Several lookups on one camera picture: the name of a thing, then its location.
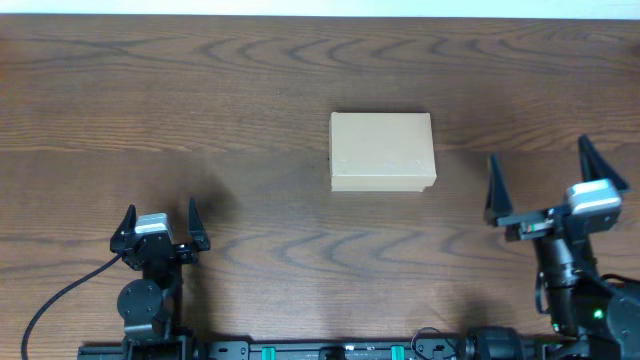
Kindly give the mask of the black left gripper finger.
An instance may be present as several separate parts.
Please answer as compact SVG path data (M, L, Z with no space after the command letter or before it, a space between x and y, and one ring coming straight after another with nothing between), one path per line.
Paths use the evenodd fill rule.
M189 201L188 233L192 238L193 246L197 250L210 249L210 239L197 211L194 198L191 198Z
M111 237L112 250L124 250L128 240L135 234L137 221L136 207L130 204L120 225Z

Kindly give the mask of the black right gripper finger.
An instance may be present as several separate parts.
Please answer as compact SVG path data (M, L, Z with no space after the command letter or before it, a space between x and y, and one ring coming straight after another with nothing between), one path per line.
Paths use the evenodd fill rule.
M608 179L619 193L630 190L628 182L601 156L587 135L578 138L578 150L584 182Z
M484 209L484 220L488 225L505 225L513 213L511 197L502 167L496 154L488 158L489 183Z

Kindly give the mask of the cardboard box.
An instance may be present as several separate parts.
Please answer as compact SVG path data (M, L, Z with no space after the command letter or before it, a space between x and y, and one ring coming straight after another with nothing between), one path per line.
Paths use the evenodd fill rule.
M422 192L437 179L428 113L340 113L329 122L333 192Z

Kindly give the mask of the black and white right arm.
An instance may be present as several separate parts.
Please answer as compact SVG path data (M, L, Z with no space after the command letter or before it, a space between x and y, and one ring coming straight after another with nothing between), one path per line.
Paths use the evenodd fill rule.
M582 180L561 204L517 214L496 155L488 159L484 218L509 242L532 243L536 310L551 319L553 339L526 338L507 327L475 327L459 340L459 359L636 359L639 282L599 274L590 237L612 229L628 183L590 139L578 139Z

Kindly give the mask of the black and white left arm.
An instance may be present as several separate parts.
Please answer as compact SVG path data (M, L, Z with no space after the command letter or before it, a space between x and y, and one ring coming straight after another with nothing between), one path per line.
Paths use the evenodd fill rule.
M110 239L110 251L142 277L117 298L124 321L123 359L206 359L207 346L181 325L182 267L211 248L194 200L189 201L189 242L175 243L168 215L136 214L131 205Z

